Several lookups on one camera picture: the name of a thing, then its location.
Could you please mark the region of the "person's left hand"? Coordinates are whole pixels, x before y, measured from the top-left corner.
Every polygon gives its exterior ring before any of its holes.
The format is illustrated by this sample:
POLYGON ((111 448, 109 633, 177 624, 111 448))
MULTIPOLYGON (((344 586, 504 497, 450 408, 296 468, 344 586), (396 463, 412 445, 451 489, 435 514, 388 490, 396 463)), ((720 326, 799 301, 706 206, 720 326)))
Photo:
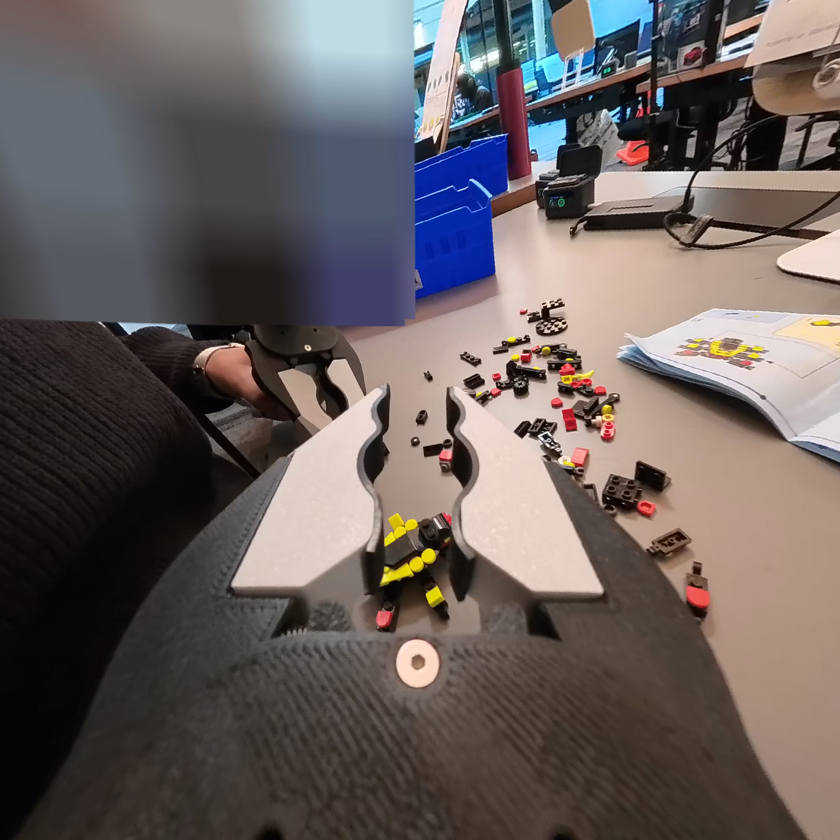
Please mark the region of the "person's left hand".
POLYGON ((218 373, 213 374, 231 398, 257 411, 261 416, 278 422, 290 422, 294 416, 272 395, 257 384, 251 360, 245 350, 241 361, 220 362, 218 373))

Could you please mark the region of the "partly built lego model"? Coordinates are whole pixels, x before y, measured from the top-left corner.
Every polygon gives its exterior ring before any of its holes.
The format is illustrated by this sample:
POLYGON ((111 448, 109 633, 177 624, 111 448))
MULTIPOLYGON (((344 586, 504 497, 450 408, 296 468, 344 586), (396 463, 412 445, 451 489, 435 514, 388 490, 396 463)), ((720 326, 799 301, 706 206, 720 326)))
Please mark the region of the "partly built lego model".
POLYGON ((402 591, 411 581, 421 586, 428 607, 441 619, 449 619, 448 602, 434 578, 434 566, 452 543, 451 520, 444 511, 419 521, 405 520, 399 514, 389 517, 391 530, 383 540, 380 604, 374 619, 379 633, 396 631, 402 591))

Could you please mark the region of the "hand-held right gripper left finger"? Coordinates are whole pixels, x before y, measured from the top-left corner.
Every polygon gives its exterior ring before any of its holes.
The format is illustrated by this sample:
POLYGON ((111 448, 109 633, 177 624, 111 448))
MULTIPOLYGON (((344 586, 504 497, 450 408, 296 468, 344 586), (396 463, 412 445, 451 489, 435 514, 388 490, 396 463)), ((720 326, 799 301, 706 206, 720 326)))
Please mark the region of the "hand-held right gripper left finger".
POLYGON ((378 589, 384 514, 374 486, 385 465, 391 387, 371 390, 281 467, 230 590, 300 602, 358 602, 378 589))

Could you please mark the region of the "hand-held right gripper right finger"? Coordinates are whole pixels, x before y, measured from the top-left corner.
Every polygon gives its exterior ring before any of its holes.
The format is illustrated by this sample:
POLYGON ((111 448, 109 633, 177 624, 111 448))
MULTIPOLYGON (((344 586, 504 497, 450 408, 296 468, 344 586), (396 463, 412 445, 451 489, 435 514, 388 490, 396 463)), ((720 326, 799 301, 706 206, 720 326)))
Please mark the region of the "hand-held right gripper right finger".
POLYGON ((604 596, 562 489, 562 468, 542 460, 466 392, 446 392, 451 470, 449 581, 458 601, 489 609, 506 602, 587 602, 604 596))

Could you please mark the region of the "white monitor stand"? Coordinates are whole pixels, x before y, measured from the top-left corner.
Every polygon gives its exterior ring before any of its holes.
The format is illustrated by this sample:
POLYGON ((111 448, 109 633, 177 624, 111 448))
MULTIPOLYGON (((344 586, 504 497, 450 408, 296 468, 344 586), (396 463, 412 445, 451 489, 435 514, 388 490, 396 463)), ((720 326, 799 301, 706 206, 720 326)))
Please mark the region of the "white monitor stand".
POLYGON ((839 230, 810 240, 776 260, 787 275, 839 284, 839 230))

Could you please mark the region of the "dark red bottle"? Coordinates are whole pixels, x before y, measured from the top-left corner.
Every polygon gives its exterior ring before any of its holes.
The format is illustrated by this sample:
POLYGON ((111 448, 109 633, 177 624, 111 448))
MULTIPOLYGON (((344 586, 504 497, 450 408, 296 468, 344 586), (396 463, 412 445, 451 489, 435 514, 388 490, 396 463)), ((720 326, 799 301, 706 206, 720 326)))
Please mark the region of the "dark red bottle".
POLYGON ((517 181, 532 172, 527 103, 518 60, 500 65, 497 95, 500 126, 507 135, 508 180, 517 181))

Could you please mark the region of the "blue plastic bin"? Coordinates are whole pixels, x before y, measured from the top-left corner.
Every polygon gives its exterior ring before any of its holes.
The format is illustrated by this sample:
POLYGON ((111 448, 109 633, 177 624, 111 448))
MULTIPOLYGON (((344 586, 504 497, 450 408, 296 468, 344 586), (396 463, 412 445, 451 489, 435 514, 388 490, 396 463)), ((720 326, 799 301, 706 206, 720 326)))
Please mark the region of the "blue plastic bin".
POLYGON ((415 163, 416 200, 452 186, 465 188, 469 181, 481 184, 491 196, 508 190, 508 137, 506 134, 473 140, 415 163))
POLYGON ((415 200, 415 297, 496 273, 492 196, 477 180, 415 200))

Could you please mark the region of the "black power adapter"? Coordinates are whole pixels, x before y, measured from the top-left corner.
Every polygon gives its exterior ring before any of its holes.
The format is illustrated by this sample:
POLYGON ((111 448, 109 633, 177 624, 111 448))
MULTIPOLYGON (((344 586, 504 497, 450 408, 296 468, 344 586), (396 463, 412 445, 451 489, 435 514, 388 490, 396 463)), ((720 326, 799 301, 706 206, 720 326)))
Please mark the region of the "black power adapter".
POLYGON ((570 236, 575 237, 581 229, 587 232, 663 229, 668 215, 689 212, 693 201, 689 199, 687 210, 683 195, 594 204, 572 225, 570 236))

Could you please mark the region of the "wooden printed board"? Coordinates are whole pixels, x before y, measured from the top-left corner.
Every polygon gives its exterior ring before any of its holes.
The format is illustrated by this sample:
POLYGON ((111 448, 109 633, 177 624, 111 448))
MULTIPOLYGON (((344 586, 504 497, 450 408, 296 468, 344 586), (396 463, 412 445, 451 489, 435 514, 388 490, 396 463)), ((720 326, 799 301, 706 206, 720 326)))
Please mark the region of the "wooden printed board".
POLYGON ((416 132, 415 161, 424 161, 446 150, 460 62, 457 44, 467 4, 467 1, 443 3, 427 73, 423 115, 416 132))

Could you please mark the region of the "black office chair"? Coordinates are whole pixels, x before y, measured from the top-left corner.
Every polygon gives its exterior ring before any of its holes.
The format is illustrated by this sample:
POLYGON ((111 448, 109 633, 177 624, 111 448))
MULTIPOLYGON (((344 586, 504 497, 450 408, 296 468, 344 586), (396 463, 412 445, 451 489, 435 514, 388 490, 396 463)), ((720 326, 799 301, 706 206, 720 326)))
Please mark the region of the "black office chair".
POLYGON ((243 455, 242 452, 232 443, 226 435, 218 429, 207 415, 198 413, 196 420, 204 431, 205 435, 218 446, 222 452, 230 459, 237 467, 239 467, 249 478, 257 480, 260 478, 260 471, 250 462, 250 460, 243 455))

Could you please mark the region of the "scattered loose lego pieces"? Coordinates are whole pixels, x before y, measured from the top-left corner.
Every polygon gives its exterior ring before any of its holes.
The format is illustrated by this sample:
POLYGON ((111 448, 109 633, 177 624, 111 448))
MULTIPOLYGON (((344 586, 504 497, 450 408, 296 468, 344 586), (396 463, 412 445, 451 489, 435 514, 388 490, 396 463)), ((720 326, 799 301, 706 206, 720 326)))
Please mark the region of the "scattered loose lego pieces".
MULTIPOLYGON (((527 317, 527 323, 533 326, 533 331, 542 339, 553 339, 560 336, 568 323, 559 310, 564 306, 560 298, 544 301, 538 311, 521 309, 520 314, 527 317)), ((599 439, 611 442, 616 435, 615 405, 621 402, 621 396, 616 392, 609 392, 598 384, 593 384, 594 372, 584 371, 583 360, 577 350, 567 343, 541 342, 529 348, 530 333, 513 335, 500 341, 492 353, 509 354, 505 373, 494 371, 490 375, 488 387, 485 377, 479 373, 467 376, 463 385, 467 396, 477 403, 486 405, 498 398, 500 393, 510 391, 517 397, 529 394, 531 382, 547 382, 550 374, 556 373, 558 380, 557 393, 551 400, 553 411, 560 411, 562 429, 567 433, 575 433, 578 426, 596 429, 599 439), (544 364, 531 364, 532 357, 544 364)), ((516 426, 514 434, 520 439, 530 437, 539 441, 543 458, 552 463, 557 459, 560 467, 575 480, 585 477, 585 466, 589 458, 590 449, 587 447, 574 448, 563 456, 563 447, 557 439, 560 422, 550 421, 547 417, 537 417, 533 421, 524 421, 516 426)), ((453 465, 453 444, 438 444, 437 448, 428 447, 424 450, 427 456, 439 453, 439 463, 443 471, 453 465)), ((647 462, 638 460, 634 475, 622 477, 611 473, 599 493, 597 485, 584 484, 583 489, 599 501, 602 509, 609 515, 615 515, 617 510, 635 510, 640 515, 651 517, 657 510, 656 504, 644 498, 646 490, 658 493, 664 492, 670 485, 670 477, 662 469, 647 462)), ((647 552, 662 557, 669 556, 675 551, 684 549, 689 544, 684 530, 668 532, 656 538, 647 552)), ((694 562, 685 582, 686 604, 695 618, 702 622, 709 611, 711 597, 708 591, 707 578, 702 573, 701 563, 694 562)))

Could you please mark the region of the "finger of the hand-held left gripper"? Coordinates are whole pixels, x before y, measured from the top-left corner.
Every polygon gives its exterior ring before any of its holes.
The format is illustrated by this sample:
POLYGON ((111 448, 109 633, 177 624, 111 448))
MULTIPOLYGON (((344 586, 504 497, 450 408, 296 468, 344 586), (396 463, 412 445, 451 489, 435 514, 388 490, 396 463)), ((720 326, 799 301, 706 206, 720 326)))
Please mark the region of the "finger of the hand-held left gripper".
POLYGON ((323 369, 323 407, 329 417, 346 413, 365 396, 346 359, 333 359, 323 369))
POLYGON ((288 395, 287 407, 295 415, 295 437, 299 445, 340 416, 340 406, 319 390, 318 381, 310 373, 289 369, 278 372, 278 377, 288 395))

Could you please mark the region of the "person's left forearm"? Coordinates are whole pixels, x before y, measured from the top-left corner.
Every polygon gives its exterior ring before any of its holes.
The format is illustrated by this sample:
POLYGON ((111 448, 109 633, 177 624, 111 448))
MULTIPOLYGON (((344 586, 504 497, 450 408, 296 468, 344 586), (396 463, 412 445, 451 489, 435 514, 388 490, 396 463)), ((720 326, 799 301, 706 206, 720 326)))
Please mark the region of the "person's left forearm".
POLYGON ((142 328, 120 341, 190 410, 208 414, 228 405, 196 370, 198 357, 221 342, 194 340, 164 327, 142 328))

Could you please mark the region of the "lego instruction booklet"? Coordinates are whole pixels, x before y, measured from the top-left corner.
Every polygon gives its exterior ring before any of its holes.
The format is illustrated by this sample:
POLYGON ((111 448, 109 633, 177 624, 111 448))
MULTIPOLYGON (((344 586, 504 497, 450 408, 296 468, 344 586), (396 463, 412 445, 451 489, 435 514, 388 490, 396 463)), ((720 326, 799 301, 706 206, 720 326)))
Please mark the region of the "lego instruction booklet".
POLYGON ((712 309, 616 358, 750 404, 788 442, 839 462, 839 316, 712 309))

